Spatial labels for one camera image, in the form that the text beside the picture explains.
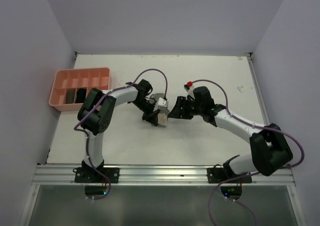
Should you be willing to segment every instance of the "orange plastic tray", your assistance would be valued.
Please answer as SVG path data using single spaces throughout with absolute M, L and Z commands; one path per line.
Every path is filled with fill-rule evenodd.
M 110 70 L 107 67 L 66 69 L 56 72 L 49 104 L 57 110 L 78 111 L 82 103 L 75 103 L 78 89 L 86 89 L 86 95 L 91 89 L 108 90 L 111 85 Z M 68 90 L 75 90 L 73 103 L 66 104 Z

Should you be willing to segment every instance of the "plastic bin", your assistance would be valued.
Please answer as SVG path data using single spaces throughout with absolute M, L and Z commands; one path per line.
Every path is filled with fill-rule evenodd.
M 86 96 L 93 88 L 108 90 L 111 85 L 110 70 L 107 67 L 66 69 L 56 72 L 49 104 L 57 110 L 78 111 L 82 103 L 75 103 L 78 89 L 86 89 Z M 73 103 L 66 103 L 67 92 L 75 91 Z

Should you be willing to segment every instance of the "white table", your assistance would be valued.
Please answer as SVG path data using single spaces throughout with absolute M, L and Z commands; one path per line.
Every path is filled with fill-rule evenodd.
M 75 69 L 110 68 L 112 87 L 133 81 L 143 70 L 157 68 L 168 78 L 169 109 L 177 96 L 184 96 L 183 85 L 197 79 L 210 79 L 227 92 L 230 109 L 252 121 L 263 123 L 262 111 L 246 57 L 192 55 L 79 55 Z M 163 92 L 165 80 L 158 72 L 147 72 L 153 92 Z M 225 104 L 222 92 L 206 85 L 216 103 Z M 169 119 L 168 127 L 154 127 L 142 121 L 142 112 L 132 104 L 115 108 L 104 133 L 103 156 L 106 164 L 138 165 L 215 165 L 250 152 L 249 145 L 226 130 L 192 120 Z M 84 135 L 73 130 L 77 112 L 62 112 L 47 159 L 48 164 L 80 164 L 85 155 Z

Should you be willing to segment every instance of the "metal frame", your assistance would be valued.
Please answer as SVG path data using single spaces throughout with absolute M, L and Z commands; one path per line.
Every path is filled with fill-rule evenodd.
M 269 124 L 269 119 L 265 104 L 262 98 L 259 84 L 253 67 L 251 56 L 246 56 L 258 97 L 259 105 L 262 111 L 262 117 L 265 124 Z M 20 221 L 20 226 L 29 225 L 32 212 L 36 203 L 40 185 L 79 185 L 75 183 L 75 174 L 73 169 L 79 167 L 78 164 L 47 164 L 38 165 L 34 173 L 32 185 L 24 212 Z M 119 181 L 113 186 L 208 186 L 217 184 L 208 183 L 207 168 L 212 165 L 106 165 L 106 167 L 120 168 Z M 280 169 L 269 177 L 261 174 L 252 177 L 252 183 L 246 186 L 286 186 L 288 195 L 292 204 L 293 212 L 297 224 L 305 226 L 306 219 L 300 206 L 294 177 L 291 169 Z

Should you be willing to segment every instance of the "wall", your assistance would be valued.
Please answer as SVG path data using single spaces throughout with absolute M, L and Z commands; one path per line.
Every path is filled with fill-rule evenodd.
M 284 0 L 253 54 L 268 116 L 305 149 L 293 170 L 308 225 L 319 221 L 320 1 Z M 300 157 L 292 143 L 295 161 Z
M 86 54 L 253 52 L 282 0 L 48 0 Z
M 0 218 L 16 226 L 59 117 L 48 105 L 55 72 L 73 52 L 47 0 L 0 0 L 0 17 Z

